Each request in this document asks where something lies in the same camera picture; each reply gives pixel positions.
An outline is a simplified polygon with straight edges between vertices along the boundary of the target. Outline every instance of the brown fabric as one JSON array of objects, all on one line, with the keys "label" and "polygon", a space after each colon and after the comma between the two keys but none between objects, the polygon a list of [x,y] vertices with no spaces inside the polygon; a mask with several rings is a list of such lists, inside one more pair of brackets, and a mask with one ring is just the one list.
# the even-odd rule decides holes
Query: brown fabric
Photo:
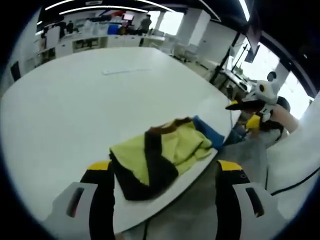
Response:
[{"label": "brown fabric", "polygon": [[149,133],[153,134],[169,134],[173,133],[174,131],[177,130],[178,127],[180,127],[183,124],[187,124],[192,122],[192,119],[190,117],[186,117],[183,119],[175,119],[171,125],[164,127],[166,124],[161,125],[161,126],[155,126],[155,127],[150,127],[150,129],[147,131]]}]

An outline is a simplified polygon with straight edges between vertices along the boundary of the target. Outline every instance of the person's arm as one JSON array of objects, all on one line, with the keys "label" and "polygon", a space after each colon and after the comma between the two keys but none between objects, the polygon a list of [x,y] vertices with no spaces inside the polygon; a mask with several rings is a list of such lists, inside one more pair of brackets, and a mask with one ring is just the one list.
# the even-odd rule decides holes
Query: person's arm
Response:
[{"label": "person's arm", "polygon": [[289,133],[295,131],[299,126],[298,120],[295,119],[290,112],[278,104],[273,108],[273,114],[270,120],[280,123],[285,129],[288,130]]}]

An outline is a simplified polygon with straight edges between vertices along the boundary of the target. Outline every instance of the ceiling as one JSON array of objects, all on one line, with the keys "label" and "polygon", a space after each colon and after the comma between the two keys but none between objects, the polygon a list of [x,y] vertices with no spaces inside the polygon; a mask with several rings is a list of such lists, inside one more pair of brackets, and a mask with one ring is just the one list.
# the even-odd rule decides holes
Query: ceiling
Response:
[{"label": "ceiling", "polygon": [[[62,11],[86,7],[86,0],[74,0],[56,6],[48,11],[42,9],[40,20],[44,24],[57,19]],[[221,24],[235,30],[244,31],[247,21],[239,0],[204,0],[209,7],[221,18]],[[277,40],[291,55],[288,57],[268,39],[262,37],[261,42],[274,51],[281,62],[298,77],[307,93],[314,97],[315,93],[306,78],[292,61],[297,61],[311,79],[316,90],[320,90],[320,72],[317,60],[320,57],[320,21],[317,13],[317,1],[304,0],[245,0],[250,8],[254,5],[259,16],[262,30]],[[44,7],[61,2],[61,0],[46,0]],[[210,11],[199,0],[153,0],[179,12],[186,7],[203,8]],[[161,8],[136,0],[103,0],[102,5],[125,6],[147,10]]]}]

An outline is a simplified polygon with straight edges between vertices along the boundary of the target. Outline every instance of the oval table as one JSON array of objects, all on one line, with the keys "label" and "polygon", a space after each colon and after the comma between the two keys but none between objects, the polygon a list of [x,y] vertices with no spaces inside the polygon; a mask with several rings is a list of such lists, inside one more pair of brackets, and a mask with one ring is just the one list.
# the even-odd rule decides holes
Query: oval table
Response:
[{"label": "oval table", "polygon": [[[214,86],[154,48],[84,51],[47,62],[4,94],[1,142],[12,183],[39,221],[53,200],[87,167],[108,159],[109,147],[151,126],[198,114],[228,136],[240,113]],[[161,196],[127,201],[115,181],[114,232],[159,212],[201,174],[212,154],[198,161]]]}]

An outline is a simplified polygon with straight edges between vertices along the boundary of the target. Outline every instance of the folded garment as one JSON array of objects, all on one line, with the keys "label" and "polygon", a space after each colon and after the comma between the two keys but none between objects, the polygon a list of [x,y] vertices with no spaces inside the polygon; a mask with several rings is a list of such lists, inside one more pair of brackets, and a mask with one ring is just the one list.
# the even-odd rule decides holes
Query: folded garment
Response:
[{"label": "folded garment", "polygon": [[212,147],[216,150],[220,150],[224,145],[225,136],[217,133],[208,124],[201,120],[199,116],[192,118],[195,129],[203,133],[203,135],[212,142]]},{"label": "folded garment", "polygon": [[212,143],[191,118],[151,127],[143,135],[110,148],[110,159],[127,200],[148,200],[169,187],[199,159]]}]

